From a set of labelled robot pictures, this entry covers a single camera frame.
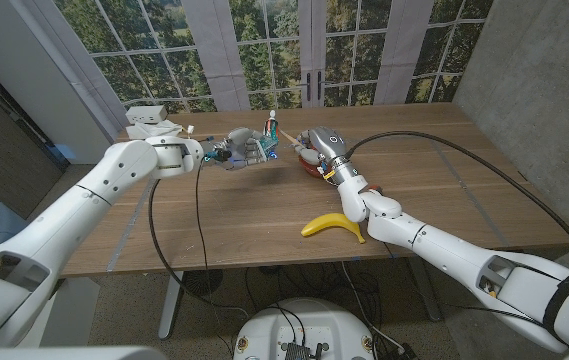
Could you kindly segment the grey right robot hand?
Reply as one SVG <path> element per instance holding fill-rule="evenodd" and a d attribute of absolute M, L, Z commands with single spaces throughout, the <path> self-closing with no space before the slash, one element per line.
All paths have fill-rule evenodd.
<path fill-rule="evenodd" d="M 349 159 L 343 138 L 332 128 L 319 126 L 302 132 L 295 146 L 298 159 L 306 171 L 339 186 L 359 175 Z"/>

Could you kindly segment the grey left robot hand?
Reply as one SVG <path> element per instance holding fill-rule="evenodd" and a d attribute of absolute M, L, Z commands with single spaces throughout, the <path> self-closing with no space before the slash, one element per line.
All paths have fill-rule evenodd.
<path fill-rule="evenodd" d="M 226 170 L 239 170 L 275 159 L 279 141 L 275 136 L 240 127 L 223 140 L 201 143 L 204 166 L 217 165 Z"/>

